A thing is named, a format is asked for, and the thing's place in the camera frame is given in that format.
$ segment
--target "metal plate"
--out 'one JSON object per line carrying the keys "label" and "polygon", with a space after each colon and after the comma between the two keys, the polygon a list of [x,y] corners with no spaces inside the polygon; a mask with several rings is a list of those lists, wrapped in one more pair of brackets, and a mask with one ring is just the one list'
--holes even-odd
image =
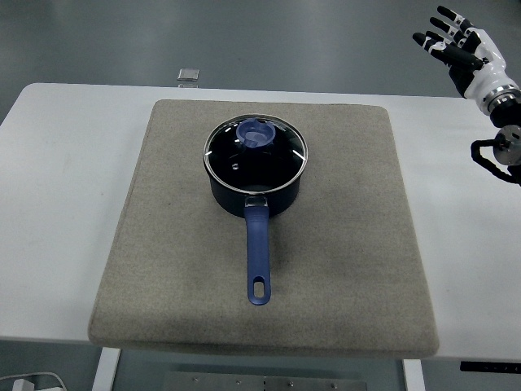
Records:
{"label": "metal plate", "polygon": [[366,391],[361,380],[168,372],[163,391]]}
{"label": "metal plate", "polygon": [[197,81],[199,70],[197,68],[181,68],[177,79],[179,81]]}

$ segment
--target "black saucepan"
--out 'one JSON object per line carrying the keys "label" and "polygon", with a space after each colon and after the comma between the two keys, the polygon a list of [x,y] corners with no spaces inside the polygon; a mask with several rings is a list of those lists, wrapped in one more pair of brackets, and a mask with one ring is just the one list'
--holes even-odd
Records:
{"label": "black saucepan", "polygon": [[307,160],[302,135],[274,116],[232,118],[204,145],[213,196],[222,208],[246,220],[247,296],[254,305],[271,297],[269,217],[293,203]]}

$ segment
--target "pan handle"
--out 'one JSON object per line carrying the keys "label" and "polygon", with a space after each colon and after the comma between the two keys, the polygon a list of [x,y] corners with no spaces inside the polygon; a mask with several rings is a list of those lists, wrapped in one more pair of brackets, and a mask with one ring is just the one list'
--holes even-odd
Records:
{"label": "pan handle", "polygon": [[271,297],[267,203],[248,205],[247,202],[244,218],[247,241],[247,298],[254,305],[264,305]]}

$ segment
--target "blue lid knob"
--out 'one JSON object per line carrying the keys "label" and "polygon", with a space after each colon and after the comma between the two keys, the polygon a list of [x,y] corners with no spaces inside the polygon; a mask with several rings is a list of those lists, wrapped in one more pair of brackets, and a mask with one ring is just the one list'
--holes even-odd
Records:
{"label": "blue lid knob", "polygon": [[269,121],[248,118],[237,126],[235,133],[244,146],[258,148],[268,145],[274,140],[275,126]]}

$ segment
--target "gray felt mat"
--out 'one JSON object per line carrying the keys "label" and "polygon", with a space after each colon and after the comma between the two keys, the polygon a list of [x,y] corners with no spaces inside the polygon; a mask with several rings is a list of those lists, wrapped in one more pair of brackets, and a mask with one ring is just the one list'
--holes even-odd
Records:
{"label": "gray felt mat", "polygon": [[[246,293],[246,226],[213,199],[203,147],[243,114],[309,146],[270,220],[272,296]],[[189,353],[419,358],[431,301],[387,112],[361,105],[156,103],[90,320],[95,344]]]}

